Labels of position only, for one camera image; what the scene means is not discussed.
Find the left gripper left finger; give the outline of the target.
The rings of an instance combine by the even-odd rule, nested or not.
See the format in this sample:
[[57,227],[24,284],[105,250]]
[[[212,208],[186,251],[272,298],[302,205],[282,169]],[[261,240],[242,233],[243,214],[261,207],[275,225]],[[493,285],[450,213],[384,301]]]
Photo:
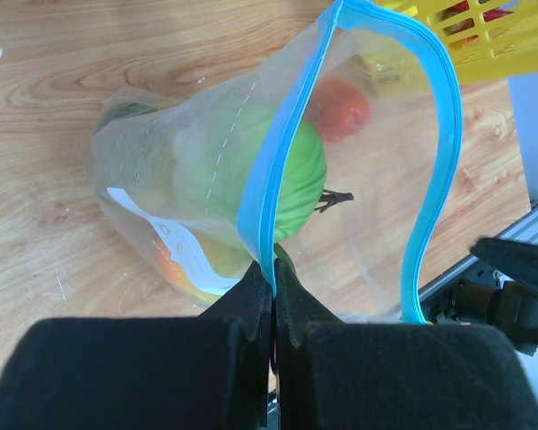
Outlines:
[[0,429],[259,429],[272,291],[257,264],[193,317],[34,323],[0,375]]

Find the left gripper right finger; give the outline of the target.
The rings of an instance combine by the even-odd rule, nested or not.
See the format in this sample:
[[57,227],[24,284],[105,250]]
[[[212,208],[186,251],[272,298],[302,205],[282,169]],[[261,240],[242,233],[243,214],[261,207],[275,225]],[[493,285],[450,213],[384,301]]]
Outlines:
[[538,403],[489,326],[345,323],[275,263],[283,429],[538,429]]

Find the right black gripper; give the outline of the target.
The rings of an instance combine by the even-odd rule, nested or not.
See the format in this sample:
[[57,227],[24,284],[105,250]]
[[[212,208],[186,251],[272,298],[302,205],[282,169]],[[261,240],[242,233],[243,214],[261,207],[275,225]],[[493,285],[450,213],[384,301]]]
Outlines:
[[538,296],[524,286],[538,295],[538,245],[481,237],[470,253],[514,281],[503,288],[461,283],[452,298],[450,317],[492,326],[503,332],[517,351],[534,355],[538,350]]

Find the green yellow mango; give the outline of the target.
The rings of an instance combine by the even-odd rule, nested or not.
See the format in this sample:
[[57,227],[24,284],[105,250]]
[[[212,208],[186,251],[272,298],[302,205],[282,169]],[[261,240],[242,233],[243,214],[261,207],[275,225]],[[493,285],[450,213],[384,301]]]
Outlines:
[[210,305],[235,286],[252,262],[242,248],[221,245],[204,236],[152,241],[163,278],[194,301]]

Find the green longan bunch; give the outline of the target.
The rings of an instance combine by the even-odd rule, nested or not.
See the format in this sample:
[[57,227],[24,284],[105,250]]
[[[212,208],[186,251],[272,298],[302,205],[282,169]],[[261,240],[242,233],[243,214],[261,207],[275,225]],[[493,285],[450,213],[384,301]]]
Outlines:
[[315,211],[323,213],[337,204],[343,202],[351,202],[353,200],[354,195],[352,193],[341,193],[331,190],[324,190],[317,202]]

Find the green cabbage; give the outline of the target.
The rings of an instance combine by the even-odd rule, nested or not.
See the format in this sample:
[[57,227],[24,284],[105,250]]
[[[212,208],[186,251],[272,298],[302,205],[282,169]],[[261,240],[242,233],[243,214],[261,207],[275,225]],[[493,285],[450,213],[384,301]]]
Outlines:
[[172,139],[173,218],[187,228],[239,247],[242,214],[275,213],[274,239],[295,236],[325,189],[324,143],[315,127],[296,133],[275,126],[275,104],[231,98]]

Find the clear zip top bag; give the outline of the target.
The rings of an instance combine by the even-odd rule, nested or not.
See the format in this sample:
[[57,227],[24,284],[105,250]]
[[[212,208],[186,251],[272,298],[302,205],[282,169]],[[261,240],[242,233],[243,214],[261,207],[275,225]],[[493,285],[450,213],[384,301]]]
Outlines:
[[210,305],[276,263],[335,314],[425,323],[421,267],[463,140],[438,36],[336,1],[256,69],[176,102],[104,102],[89,177],[112,226],[176,291]]

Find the red bell pepper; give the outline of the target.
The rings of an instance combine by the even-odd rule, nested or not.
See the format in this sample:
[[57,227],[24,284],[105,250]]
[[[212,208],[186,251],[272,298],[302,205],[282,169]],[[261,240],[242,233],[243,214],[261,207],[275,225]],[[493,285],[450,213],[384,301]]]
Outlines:
[[306,117],[323,140],[339,142],[358,133],[369,122],[371,107],[358,89],[331,77],[313,90]]

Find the yellow plastic basket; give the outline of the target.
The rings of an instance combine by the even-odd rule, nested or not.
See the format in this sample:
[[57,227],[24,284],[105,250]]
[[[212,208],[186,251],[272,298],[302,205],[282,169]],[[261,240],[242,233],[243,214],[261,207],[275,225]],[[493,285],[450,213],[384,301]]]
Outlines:
[[377,1],[429,27],[462,84],[538,72],[538,1]]

